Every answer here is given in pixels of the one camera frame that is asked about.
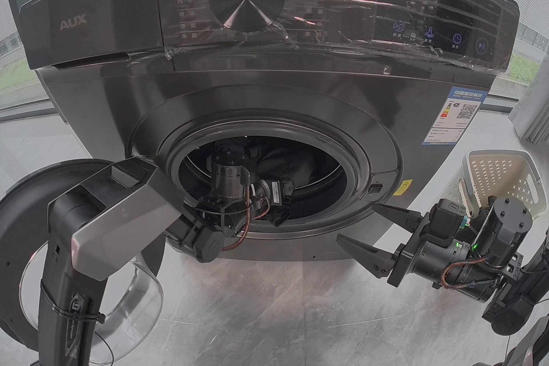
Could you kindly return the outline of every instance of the yellow warning label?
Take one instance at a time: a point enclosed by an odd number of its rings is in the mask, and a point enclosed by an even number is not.
[[[402,195],[410,187],[413,180],[404,180],[398,190],[393,195]]]

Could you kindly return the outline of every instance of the grass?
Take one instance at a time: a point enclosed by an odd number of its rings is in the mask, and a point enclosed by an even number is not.
[[[14,85],[37,81],[36,73],[29,68],[27,59],[12,62],[0,69],[0,92]]]
[[[515,81],[529,84],[535,74],[538,73],[539,67],[539,62],[529,60],[524,56],[512,54],[507,74]]]

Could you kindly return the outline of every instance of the aux logo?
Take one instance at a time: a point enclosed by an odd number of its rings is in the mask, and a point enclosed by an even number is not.
[[[69,27],[75,27],[81,25],[82,23],[87,23],[86,19],[84,19],[85,15],[86,14],[83,13],[82,15],[77,15],[73,19],[64,19],[61,21],[61,27],[59,30],[62,31],[63,29],[68,29]]]

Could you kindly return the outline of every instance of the qr code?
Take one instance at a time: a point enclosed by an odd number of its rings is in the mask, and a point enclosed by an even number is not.
[[[477,110],[475,104],[463,104],[460,112],[457,114],[456,119],[471,119]]]

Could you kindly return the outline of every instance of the orange wire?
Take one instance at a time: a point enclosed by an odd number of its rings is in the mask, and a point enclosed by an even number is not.
[[[233,250],[237,248],[240,244],[242,244],[242,241],[244,238],[246,238],[246,235],[248,234],[248,229],[250,228],[250,188],[246,190],[246,199],[248,200],[246,203],[246,225],[244,226],[244,231],[242,232],[242,236],[238,239],[237,242],[234,244],[231,244],[230,246],[223,247],[221,251],[227,251],[227,250]],[[269,204],[269,200],[267,201],[267,209],[265,212],[263,212],[261,215],[255,217],[254,219],[263,218],[266,214],[269,213],[269,210],[271,208],[271,205]]]
[[[484,262],[485,260],[486,260],[486,257],[478,258],[476,260],[462,260],[462,261],[459,261],[459,262],[454,262],[454,263],[450,264],[449,266],[447,266],[443,270],[443,273],[440,275],[440,281],[443,283],[443,286],[446,287],[446,288],[451,288],[451,289],[455,289],[455,290],[465,288],[465,287],[468,286],[468,284],[450,285],[448,282],[446,282],[445,278],[446,278],[446,274],[448,273],[448,271],[450,269],[454,268],[455,266],[470,266],[470,265],[474,265],[474,264],[480,264],[481,262]]]

